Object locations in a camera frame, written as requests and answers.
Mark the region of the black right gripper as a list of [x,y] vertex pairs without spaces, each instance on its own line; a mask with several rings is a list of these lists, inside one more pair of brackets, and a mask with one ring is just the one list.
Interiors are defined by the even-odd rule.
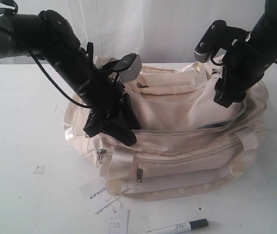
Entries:
[[222,59],[222,77],[215,84],[214,102],[223,107],[242,102],[246,91],[263,77],[261,59],[247,43],[237,41]]

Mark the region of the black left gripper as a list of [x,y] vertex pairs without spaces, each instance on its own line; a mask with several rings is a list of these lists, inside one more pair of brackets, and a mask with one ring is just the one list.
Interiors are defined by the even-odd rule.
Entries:
[[90,110],[83,127],[88,136],[104,133],[126,146],[137,142],[133,130],[141,129],[141,124],[124,85],[82,85],[79,97]]

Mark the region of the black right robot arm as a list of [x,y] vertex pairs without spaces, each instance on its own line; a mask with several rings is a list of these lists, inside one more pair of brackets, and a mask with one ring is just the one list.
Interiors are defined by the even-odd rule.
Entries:
[[245,39],[239,39],[222,59],[223,72],[215,84],[214,102],[228,108],[242,102],[277,61],[277,0],[267,0],[265,10]]

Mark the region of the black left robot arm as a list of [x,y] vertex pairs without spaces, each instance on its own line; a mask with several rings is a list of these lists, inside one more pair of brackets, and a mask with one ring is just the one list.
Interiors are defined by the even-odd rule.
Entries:
[[37,15],[18,13],[13,0],[0,8],[0,59],[28,56],[37,65],[48,62],[80,100],[75,104],[89,109],[85,133],[103,133],[126,146],[136,143],[134,130],[140,123],[125,84],[140,74],[140,55],[129,53],[102,67],[94,64],[94,46],[82,47],[68,20],[54,10]]

